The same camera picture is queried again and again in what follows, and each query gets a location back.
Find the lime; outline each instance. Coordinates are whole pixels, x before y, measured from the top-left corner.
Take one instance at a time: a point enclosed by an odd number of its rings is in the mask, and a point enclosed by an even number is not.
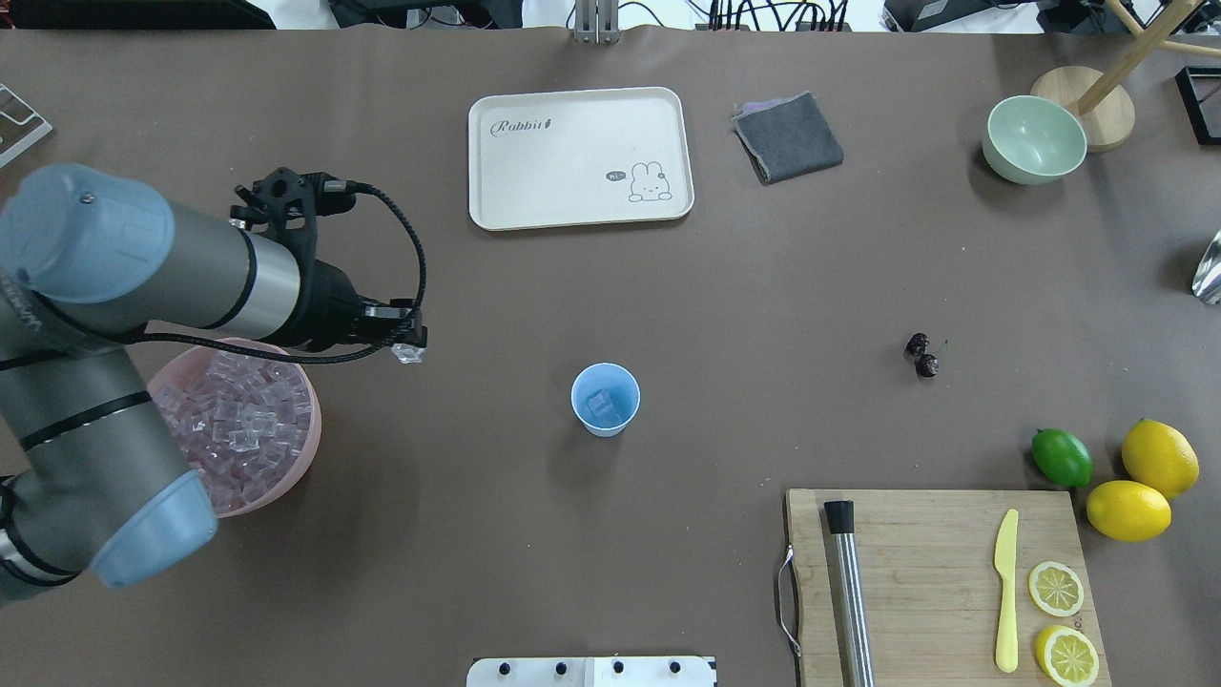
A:
[[[1153,487],[1114,480],[1085,498],[1085,517],[1111,539],[1144,542],[1170,527],[1170,504]]]
[[[1187,492],[1200,477],[1200,461],[1181,432],[1155,420],[1142,420],[1123,438],[1123,467],[1132,480],[1166,499]]]
[[[1056,561],[1034,566],[1029,578],[1031,599],[1043,613],[1068,617],[1085,603],[1085,586],[1071,567]]]
[[[1031,441],[1034,465],[1048,480],[1063,487],[1084,487],[1094,472],[1094,460],[1089,450],[1072,434],[1062,430],[1040,430]]]
[[[1098,680],[1098,650],[1072,627],[1049,625],[1034,638],[1034,658],[1061,687],[1087,687]]]

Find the folded napkin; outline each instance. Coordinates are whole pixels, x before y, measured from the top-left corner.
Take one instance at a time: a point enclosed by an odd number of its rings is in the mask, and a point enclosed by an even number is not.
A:
[[[808,90],[792,98],[746,103],[734,117],[734,129],[767,183],[844,161],[844,149]]]

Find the black muddler cap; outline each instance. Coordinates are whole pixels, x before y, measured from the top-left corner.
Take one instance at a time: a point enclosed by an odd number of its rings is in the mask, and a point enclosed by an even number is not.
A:
[[[823,510],[832,534],[852,534],[852,502],[824,502]]]

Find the metal stand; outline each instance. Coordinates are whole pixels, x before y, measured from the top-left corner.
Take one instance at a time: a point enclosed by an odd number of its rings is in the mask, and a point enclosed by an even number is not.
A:
[[[573,39],[578,43],[618,43],[619,1],[576,0]]]
[[[1173,0],[1105,73],[1089,67],[1060,67],[1039,77],[1031,94],[1059,103],[1072,112],[1085,129],[1090,153],[1118,148],[1136,126],[1136,107],[1120,82],[1149,52],[1165,46],[1166,37],[1199,5],[1200,0]]]

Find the plastic knife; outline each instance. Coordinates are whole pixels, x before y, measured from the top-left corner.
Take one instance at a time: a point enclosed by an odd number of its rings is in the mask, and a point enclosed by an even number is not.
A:
[[[1010,509],[996,533],[993,567],[1000,575],[1000,622],[996,626],[996,667],[1002,672],[1017,670],[1017,606],[1013,598],[1013,577],[1017,566],[1017,511]]]

